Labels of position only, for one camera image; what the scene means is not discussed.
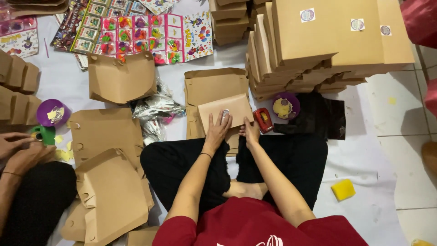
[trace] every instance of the red t-shirt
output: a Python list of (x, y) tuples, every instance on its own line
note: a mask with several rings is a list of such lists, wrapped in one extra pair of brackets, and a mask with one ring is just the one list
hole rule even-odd
[(267, 202), (231, 197), (204, 213), (198, 225), (185, 216), (163, 223), (153, 246), (364, 246), (344, 216), (303, 222), (297, 228)]

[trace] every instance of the forearm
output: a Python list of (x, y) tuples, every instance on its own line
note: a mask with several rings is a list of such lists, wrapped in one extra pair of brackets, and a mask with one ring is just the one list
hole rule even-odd
[(176, 216), (187, 216), (197, 223), (200, 196), (205, 185), (210, 163), (211, 158), (208, 155), (202, 154), (197, 158), (196, 162), (182, 179), (173, 205), (165, 220)]
[(21, 177), (3, 173), (0, 178), (0, 237), (5, 227), (10, 206), (21, 183)]
[(302, 195), (276, 167), (264, 149), (259, 144), (254, 144), (250, 152), (284, 219), (295, 227), (315, 219)]

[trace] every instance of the black pants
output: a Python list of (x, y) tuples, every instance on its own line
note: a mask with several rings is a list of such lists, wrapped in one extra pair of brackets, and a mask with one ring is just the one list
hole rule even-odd
[(76, 193), (71, 165), (50, 162), (30, 169), (15, 194), (0, 246), (46, 246)]
[[(204, 138), (158, 142), (150, 144), (141, 153), (144, 172), (167, 211), (170, 210), (177, 189), (196, 161), (204, 142)], [(260, 145), (313, 209), (328, 155), (326, 142), (314, 134), (262, 135)], [(223, 142), (212, 159), (201, 195), (200, 215), (226, 202), (222, 194), (230, 187), (225, 160), (228, 149), (229, 145)], [(252, 154), (246, 147), (244, 137), (240, 137), (236, 160), (239, 164), (237, 181), (264, 182)], [(269, 192), (264, 200), (275, 205)]]

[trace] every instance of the round sticker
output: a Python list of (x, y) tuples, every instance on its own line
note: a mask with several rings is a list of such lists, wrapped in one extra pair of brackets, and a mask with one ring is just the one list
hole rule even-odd
[(312, 19), (314, 19), (314, 11), (312, 11), (312, 10), (310, 10), (310, 9), (307, 9), (307, 10), (304, 10), (303, 12), (302, 12), (302, 14), (301, 14), (301, 19), (303, 20), (303, 21), (310, 21), (310, 20), (312, 20)]
[(391, 32), (392, 31), (390, 30), (390, 27), (388, 27), (388, 26), (382, 26), (381, 27), (381, 33), (382, 34), (388, 36), (388, 35), (390, 35)]
[(363, 29), (364, 22), (362, 20), (355, 19), (350, 22), (350, 26), (352, 27), (353, 30), (359, 31)]

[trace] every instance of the purple bowl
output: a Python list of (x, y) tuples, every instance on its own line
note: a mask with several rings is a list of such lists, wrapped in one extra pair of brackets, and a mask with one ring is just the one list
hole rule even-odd
[[(54, 107), (59, 107), (59, 108), (64, 107), (64, 116), (60, 121), (56, 123), (52, 123), (47, 117), (47, 113), (51, 112)], [(70, 115), (71, 115), (71, 111), (67, 108), (67, 106), (65, 106), (61, 101), (56, 99), (49, 99), (43, 101), (41, 105), (38, 107), (38, 110), (36, 111), (36, 119), (44, 127), (63, 125), (68, 121)]]
[(286, 118), (286, 119), (290, 120), (290, 119), (296, 118), (300, 112), (300, 102), (297, 99), (297, 97), (294, 95), (294, 93), (280, 92), (280, 93), (276, 94), (275, 97), (273, 97), (273, 105), (274, 105), (275, 101), (277, 101), (278, 99), (281, 99), (281, 98), (288, 100), (293, 105), (293, 110), (290, 112), (290, 114), (288, 115), (288, 118)]

